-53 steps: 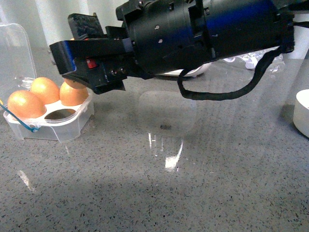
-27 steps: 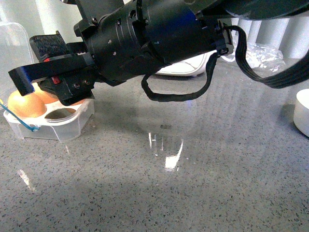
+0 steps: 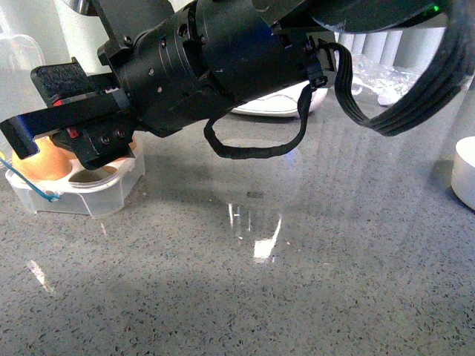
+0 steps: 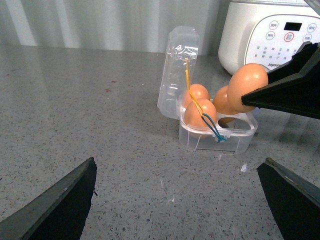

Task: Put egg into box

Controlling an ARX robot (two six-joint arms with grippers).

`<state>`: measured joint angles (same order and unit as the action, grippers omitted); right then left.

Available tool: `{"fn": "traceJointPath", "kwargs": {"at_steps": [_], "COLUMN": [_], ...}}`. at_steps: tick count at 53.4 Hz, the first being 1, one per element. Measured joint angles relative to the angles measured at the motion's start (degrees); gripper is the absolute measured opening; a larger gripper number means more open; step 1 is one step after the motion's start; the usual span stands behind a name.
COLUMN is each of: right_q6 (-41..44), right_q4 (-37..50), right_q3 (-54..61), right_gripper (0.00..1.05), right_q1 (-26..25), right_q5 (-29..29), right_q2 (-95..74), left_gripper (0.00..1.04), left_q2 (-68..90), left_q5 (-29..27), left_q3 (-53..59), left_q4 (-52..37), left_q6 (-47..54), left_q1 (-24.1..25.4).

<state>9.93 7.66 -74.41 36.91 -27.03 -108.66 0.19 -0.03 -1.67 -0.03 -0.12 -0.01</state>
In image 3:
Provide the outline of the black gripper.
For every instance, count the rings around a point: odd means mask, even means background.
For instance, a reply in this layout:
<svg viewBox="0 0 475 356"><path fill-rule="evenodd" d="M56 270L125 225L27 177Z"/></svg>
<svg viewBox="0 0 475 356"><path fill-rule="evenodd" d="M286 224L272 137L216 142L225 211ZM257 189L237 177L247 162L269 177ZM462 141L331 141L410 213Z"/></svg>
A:
<svg viewBox="0 0 475 356"><path fill-rule="evenodd" d="M37 154L35 139L50 135L85 168L97 169L130 156L135 131L166 137L202 120L199 44L143 35L134 47L99 56L112 73L88 75L75 57L32 69L31 81L48 108L1 122L19 158Z"/></svg>

